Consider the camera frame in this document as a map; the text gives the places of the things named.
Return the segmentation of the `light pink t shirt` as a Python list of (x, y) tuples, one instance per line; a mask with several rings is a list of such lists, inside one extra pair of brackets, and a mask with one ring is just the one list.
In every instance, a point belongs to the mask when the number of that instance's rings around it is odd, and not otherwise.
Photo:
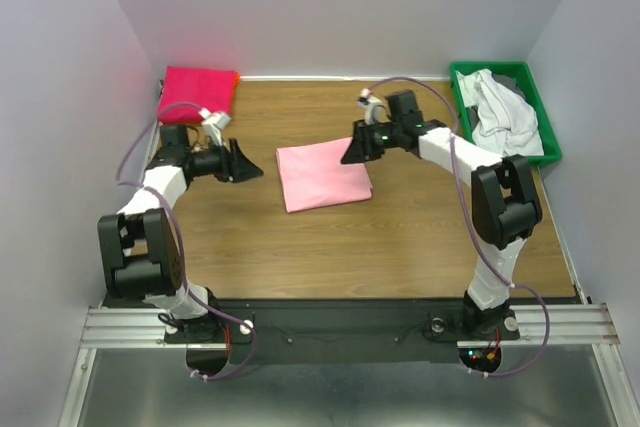
[(351, 140), (276, 150), (287, 213), (369, 200), (372, 184), (363, 164), (341, 163)]

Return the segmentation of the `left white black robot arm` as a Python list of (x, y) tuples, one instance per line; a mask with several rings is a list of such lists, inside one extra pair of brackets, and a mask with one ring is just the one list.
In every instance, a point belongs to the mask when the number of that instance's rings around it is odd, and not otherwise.
[(187, 125), (161, 126), (160, 146), (142, 179), (129, 184), (135, 190), (133, 197), (97, 223), (109, 295), (158, 308), (168, 334), (180, 334), (191, 342), (229, 340), (233, 321), (221, 313), (210, 289), (188, 280), (173, 208), (199, 177), (241, 183), (263, 174), (235, 139), (224, 139), (228, 122), (228, 115), (221, 112), (203, 120), (207, 142), (202, 147), (191, 143)]

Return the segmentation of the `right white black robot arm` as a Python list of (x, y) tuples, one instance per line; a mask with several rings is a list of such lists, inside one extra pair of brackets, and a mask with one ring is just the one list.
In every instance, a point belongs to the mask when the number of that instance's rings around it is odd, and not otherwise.
[(450, 172), (471, 241), (478, 254), (458, 321), (462, 332), (482, 337), (499, 327), (509, 311), (516, 262), (526, 240), (542, 220), (542, 208), (528, 160), (502, 157), (458, 136), (438, 120), (425, 120), (413, 91), (376, 98), (358, 97), (364, 117), (354, 122), (344, 165), (377, 160), (401, 148)]

